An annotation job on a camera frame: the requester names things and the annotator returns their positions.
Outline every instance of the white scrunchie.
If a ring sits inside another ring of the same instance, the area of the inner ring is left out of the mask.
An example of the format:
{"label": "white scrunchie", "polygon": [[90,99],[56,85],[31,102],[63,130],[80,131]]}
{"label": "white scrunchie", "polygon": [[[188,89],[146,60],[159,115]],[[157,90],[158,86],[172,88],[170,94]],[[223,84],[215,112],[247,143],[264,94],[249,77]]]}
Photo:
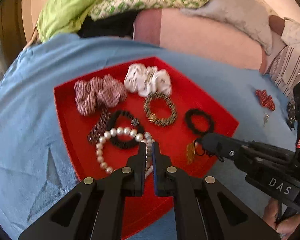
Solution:
{"label": "white scrunchie", "polygon": [[167,95],[172,92],[170,76],[166,70],[158,71],[156,66],[145,67],[143,64],[130,65],[124,86],[131,93],[138,92],[141,97],[157,91]]}

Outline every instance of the triangular cutout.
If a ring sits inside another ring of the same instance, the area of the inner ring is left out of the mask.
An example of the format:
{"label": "triangular cutout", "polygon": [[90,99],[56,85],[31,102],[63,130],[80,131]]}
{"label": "triangular cutout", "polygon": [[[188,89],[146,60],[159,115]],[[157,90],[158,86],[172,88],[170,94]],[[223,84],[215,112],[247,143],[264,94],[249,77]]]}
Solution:
{"label": "triangular cutout", "polygon": [[68,202],[66,202],[53,214],[51,220],[63,227],[68,227],[80,198],[81,194],[75,194],[71,199],[69,199]]}
{"label": "triangular cutout", "polygon": [[218,198],[231,226],[239,225],[248,220],[247,214],[243,213],[230,199],[219,192]]}

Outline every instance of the pink striped scrunchie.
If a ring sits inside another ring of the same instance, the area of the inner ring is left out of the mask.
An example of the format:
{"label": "pink striped scrunchie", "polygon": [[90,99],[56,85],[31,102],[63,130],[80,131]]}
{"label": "pink striped scrunchie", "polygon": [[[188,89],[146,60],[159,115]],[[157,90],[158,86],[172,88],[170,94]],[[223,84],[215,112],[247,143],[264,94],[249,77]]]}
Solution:
{"label": "pink striped scrunchie", "polygon": [[94,77],[89,82],[79,80],[74,84],[75,104],[83,116],[91,115],[97,107],[115,107],[127,98],[124,85],[111,75]]}

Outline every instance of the human hand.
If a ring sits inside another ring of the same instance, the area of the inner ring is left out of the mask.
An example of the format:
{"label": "human hand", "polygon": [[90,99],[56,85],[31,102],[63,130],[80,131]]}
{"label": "human hand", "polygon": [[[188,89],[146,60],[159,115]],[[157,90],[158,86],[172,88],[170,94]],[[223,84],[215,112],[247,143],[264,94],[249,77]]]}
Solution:
{"label": "human hand", "polygon": [[272,229],[277,231],[277,233],[285,234],[282,240],[287,240],[300,224],[300,214],[285,219],[279,225],[277,225],[276,220],[278,212],[279,202],[273,198],[270,198],[269,203],[265,208],[265,213],[262,219],[269,226],[271,226]]}

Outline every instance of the bracelet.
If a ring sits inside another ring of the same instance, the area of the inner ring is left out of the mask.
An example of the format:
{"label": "bracelet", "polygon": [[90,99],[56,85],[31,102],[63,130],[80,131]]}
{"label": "bracelet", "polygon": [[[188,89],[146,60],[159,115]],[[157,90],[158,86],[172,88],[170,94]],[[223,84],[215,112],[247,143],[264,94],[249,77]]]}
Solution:
{"label": "bracelet", "polygon": [[[115,123],[117,121],[117,119],[119,118],[119,116],[125,116],[128,119],[131,119],[131,125],[133,127],[136,127],[136,129],[130,129],[130,127],[118,127],[116,132],[114,132],[114,127],[115,127]],[[111,134],[112,137],[109,138],[110,142],[120,148],[120,149],[130,149],[133,148],[135,146],[137,146],[139,144],[138,141],[136,141],[134,138],[137,134],[144,134],[145,130],[143,128],[143,126],[140,124],[139,120],[137,118],[135,118],[132,114],[130,114],[128,111],[125,110],[118,110],[116,112],[114,112],[106,126],[106,130],[108,131],[113,131],[113,133]],[[133,139],[130,141],[120,141],[117,137],[117,135],[130,135]]]}
{"label": "bracelet", "polygon": [[[200,131],[198,130],[194,124],[192,123],[191,117],[193,115],[201,115],[204,116],[208,122],[209,122],[209,128],[206,131]],[[185,114],[185,121],[188,126],[188,128],[196,135],[200,135],[201,137],[205,136],[207,133],[214,131],[214,121],[212,120],[211,116],[205,113],[204,111],[200,109],[190,109]]]}
{"label": "bracelet", "polygon": [[96,125],[92,128],[89,135],[87,136],[88,142],[91,144],[96,144],[99,142],[99,138],[106,131],[106,126],[110,119],[111,113],[108,111],[107,107],[101,110],[101,116]]}
{"label": "bracelet", "polygon": [[[167,106],[171,110],[171,116],[169,118],[157,118],[156,114],[152,113],[150,110],[150,102],[152,99],[163,99],[166,101]],[[165,127],[167,125],[173,124],[177,118],[177,110],[175,104],[171,101],[170,97],[163,92],[149,93],[145,99],[143,109],[148,117],[150,123],[155,125]]]}
{"label": "bracelet", "polygon": [[[107,174],[111,174],[114,169],[110,166],[108,166],[108,163],[105,162],[105,159],[103,157],[103,148],[104,144],[107,142],[107,140],[111,140],[112,138],[116,137],[118,133],[121,133],[123,130],[129,127],[118,127],[112,128],[110,131],[105,131],[104,135],[99,138],[99,143],[96,145],[96,157],[97,162],[100,163],[100,168],[105,170]],[[136,141],[137,144],[140,142],[144,142],[146,144],[146,174],[145,179],[151,174],[153,171],[152,166],[152,143],[154,140],[152,139],[152,136],[149,132],[145,132],[145,138],[143,138],[142,133],[137,133],[136,129],[132,129],[129,136]]]}

